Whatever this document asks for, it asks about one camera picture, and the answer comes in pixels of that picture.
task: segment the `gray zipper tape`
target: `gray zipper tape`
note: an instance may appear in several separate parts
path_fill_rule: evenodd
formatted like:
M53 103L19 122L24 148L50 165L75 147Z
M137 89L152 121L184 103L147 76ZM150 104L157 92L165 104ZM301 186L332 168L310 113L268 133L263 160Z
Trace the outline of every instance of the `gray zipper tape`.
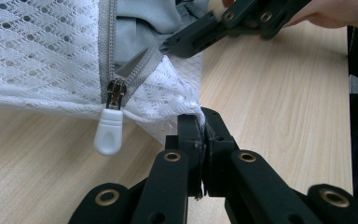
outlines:
M125 78L127 84L127 94L121 101L122 106L126 106L138 87L156 70L162 58L163 55L159 52L158 47L150 47L141 50L128 63L117 70L117 75Z
M106 87L115 73L117 0L100 0L98 26L101 103L106 103Z

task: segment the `zipper pull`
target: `zipper pull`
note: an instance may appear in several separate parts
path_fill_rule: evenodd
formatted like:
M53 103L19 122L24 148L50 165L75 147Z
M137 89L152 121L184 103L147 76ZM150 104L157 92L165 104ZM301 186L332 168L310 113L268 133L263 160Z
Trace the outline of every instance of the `zipper pull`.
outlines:
M123 132L123 112L121 99L127 92L127 86L120 78L113 79L107 86L107 103L98 124L94 138L95 148L103 155L116 154L121 148Z

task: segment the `hand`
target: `hand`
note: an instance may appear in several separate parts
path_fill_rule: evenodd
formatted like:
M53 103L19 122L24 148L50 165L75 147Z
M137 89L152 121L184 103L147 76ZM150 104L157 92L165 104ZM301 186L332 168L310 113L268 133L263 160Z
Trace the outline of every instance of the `hand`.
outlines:
M358 0L311 0L286 26L310 21L326 28L358 28Z

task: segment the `white mesh fabric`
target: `white mesh fabric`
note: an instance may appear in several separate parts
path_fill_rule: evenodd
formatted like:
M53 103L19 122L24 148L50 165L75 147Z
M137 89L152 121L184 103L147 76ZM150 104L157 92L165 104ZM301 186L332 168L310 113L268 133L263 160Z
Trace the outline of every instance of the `white mesh fabric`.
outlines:
M0 0L0 106L97 118L98 0Z
M197 115L200 125L205 121L199 102L201 55L186 60L172 57L172 61L182 74L164 56L122 108L125 116L160 143L165 142L166 135L176 134L178 115Z

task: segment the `wooden table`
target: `wooden table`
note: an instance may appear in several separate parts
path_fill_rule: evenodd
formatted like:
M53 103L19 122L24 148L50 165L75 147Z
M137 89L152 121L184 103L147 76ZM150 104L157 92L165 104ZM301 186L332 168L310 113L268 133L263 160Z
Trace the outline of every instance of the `wooden table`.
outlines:
M345 30L303 23L269 42L226 38L206 50L203 67L202 105L241 148L303 193L318 183L351 192ZM147 177L162 145L128 123L121 151L104 157L92 146L96 127L0 109L0 223L66 223L90 189ZM189 199L188 223L228 223L223 200Z

